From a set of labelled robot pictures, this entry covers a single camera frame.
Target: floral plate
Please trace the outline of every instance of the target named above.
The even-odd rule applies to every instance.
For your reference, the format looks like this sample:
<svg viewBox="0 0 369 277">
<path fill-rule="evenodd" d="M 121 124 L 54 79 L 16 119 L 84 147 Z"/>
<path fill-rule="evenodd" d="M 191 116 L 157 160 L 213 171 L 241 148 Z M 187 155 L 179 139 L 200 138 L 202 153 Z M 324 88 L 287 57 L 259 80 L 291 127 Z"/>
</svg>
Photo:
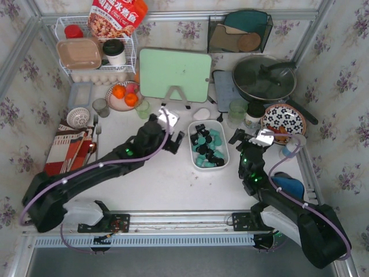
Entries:
<svg viewBox="0 0 369 277">
<path fill-rule="evenodd" d="M 289 134 L 305 134 L 306 121 L 296 109 L 287 104 L 275 104 L 268 107 L 265 115 L 261 118 L 261 126 L 271 126 L 279 129 L 283 126 Z M 285 145 L 289 139 L 285 141 L 274 138 L 277 144 Z"/>
</svg>

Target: blue glove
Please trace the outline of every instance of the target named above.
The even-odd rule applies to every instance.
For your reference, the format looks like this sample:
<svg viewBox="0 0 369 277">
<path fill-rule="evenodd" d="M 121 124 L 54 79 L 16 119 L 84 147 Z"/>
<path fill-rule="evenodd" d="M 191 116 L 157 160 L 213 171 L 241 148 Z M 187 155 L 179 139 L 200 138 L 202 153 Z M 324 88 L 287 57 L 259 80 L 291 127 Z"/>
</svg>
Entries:
<svg viewBox="0 0 369 277">
<path fill-rule="evenodd" d="M 272 177 L 272 180 L 276 185 L 280 186 L 282 190 L 289 192 L 297 199 L 303 199 L 305 188 L 299 180 L 283 177 Z"/>
</svg>

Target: small cup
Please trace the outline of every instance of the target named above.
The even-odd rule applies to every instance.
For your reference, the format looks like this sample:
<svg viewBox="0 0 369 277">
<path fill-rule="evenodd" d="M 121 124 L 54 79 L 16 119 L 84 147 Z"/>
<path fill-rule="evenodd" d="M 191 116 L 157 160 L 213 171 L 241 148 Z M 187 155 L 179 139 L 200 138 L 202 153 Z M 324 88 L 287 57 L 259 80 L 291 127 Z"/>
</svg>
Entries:
<svg viewBox="0 0 369 277">
<path fill-rule="evenodd" d="M 306 138 L 302 135 L 302 134 L 296 134 L 296 137 L 299 138 L 300 140 L 300 146 L 299 149 L 291 155 L 291 153 L 296 149 L 296 147 L 298 146 L 298 140 L 293 137 L 289 140 L 289 142 L 287 142 L 287 144 L 282 148 L 282 150 L 279 153 L 279 157 L 281 159 L 286 158 L 287 156 L 289 158 L 293 158 L 294 156 L 296 156 L 296 154 L 298 152 L 300 152 L 300 150 L 306 145 Z"/>
<path fill-rule="evenodd" d="M 119 39 L 110 39 L 104 42 L 103 52 L 111 65 L 125 65 L 125 45 Z"/>
<path fill-rule="evenodd" d="M 227 124 L 231 129 L 236 129 L 243 121 L 247 110 L 247 102 L 242 99 L 233 100 L 229 104 Z"/>
<path fill-rule="evenodd" d="M 251 102 L 247 106 L 246 116 L 244 117 L 244 124 L 247 128 L 253 130 L 259 126 L 260 119 L 265 115 L 265 108 L 263 104 Z"/>
<path fill-rule="evenodd" d="M 92 107 L 102 118 L 107 117 L 110 114 L 108 103 L 104 98 L 96 99 L 94 102 L 92 102 Z"/>
<path fill-rule="evenodd" d="M 141 119 L 148 119 L 150 116 L 150 103 L 146 100 L 142 100 L 134 106 L 138 116 Z"/>
</svg>

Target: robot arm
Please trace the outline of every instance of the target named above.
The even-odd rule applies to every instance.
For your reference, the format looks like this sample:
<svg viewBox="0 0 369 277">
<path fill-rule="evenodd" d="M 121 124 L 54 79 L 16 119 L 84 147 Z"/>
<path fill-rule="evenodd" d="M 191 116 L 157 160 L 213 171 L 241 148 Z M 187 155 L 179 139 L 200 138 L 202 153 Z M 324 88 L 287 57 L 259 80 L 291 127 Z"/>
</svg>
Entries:
<svg viewBox="0 0 369 277">
<path fill-rule="evenodd" d="M 259 219 L 258 224 L 264 224 L 266 222 L 263 220 L 268 220 L 268 224 L 273 224 L 268 225 L 269 227 L 284 231 L 285 235 L 295 241 L 300 239 L 298 244 L 308 260 L 314 266 L 323 268 L 346 253 L 345 244 L 324 220 L 302 208 L 301 205 L 288 200 L 272 187 L 263 169 L 265 161 L 262 155 L 272 144 L 273 137 L 270 142 L 271 136 L 264 136 L 263 132 L 269 132 L 269 130 L 261 130 L 258 136 L 253 138 L 243 130 L 237 129 L 229 141 L 230 144 L 236 143 L 237 140 L 241 141 L 237 146 L 237 150 L 241 152 L 239 177 L 243 180 L 242 184 L 247 194 L 259 200 L 259 203 L 251 208 L 251 213 L 259 215 L 259 218 L 256 216 Z M 264 212 L 268 205 L 277 211 Z M 348 240 L 332 207 L 326 204 L 309 203 L 308 205 L 333 222 Z"/>
<path fill-rule="evenodd" d="M 48 176 L 45 172 L 37 174 L 23 197 L 22 204 L 24 206 L 39 194 L 40 191 L 54 182 L 65 180 L 65 178 L 71 175 L 76 175 L 65 182 L 65 184 L 63 183 L 52 188 L 31 205 L 28 214 L 38 232 L 47 232 L 57 227 L 57 225 L 63 221 L 64 214 L 67 212 L 63 205 L 74 196 L 103 181 L 126 175 L 142 167 L 145 163 L 144 160 L 141 162 L 107 164 L 102 167 L 96 166 L 94 170 L 84 172 L 87 167 L 103 162 L 142 158 L 154 153 L 163 142 L 165 136 L 165 130 L 163 130 L 160 125 L 160 117 L 161 116 L 157 118 L 152 114 L 149 121 L 138 130 L 136 136 L 130 137 L 125 143 L 117 146 L 110 153 L 106 154 L 106 156 L 94 163 L 90 163 L 76 171 L 56 176 Z M 175 122 L 170 121 L 170 128 L 176 124 L 177 120 Z M 176 141 L 171 141 L 172 135 L 170 134 L 163 149 L 176 154 L 183 136 L 184 133 L 179 132 Z"/>
</svg>

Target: red cup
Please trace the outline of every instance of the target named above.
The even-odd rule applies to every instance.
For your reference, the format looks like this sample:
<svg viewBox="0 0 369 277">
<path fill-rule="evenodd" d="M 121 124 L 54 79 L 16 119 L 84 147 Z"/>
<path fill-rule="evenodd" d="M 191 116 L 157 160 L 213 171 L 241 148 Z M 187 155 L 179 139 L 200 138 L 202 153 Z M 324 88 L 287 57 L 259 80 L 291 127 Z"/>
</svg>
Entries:
<svg viewBox="0 0 369 277">
<path fill-rule="evenodd" d="M 83 32 L 78 25 L 69 25 L 64 29 L 67 39 L 83 38 Z"/>
</svg>

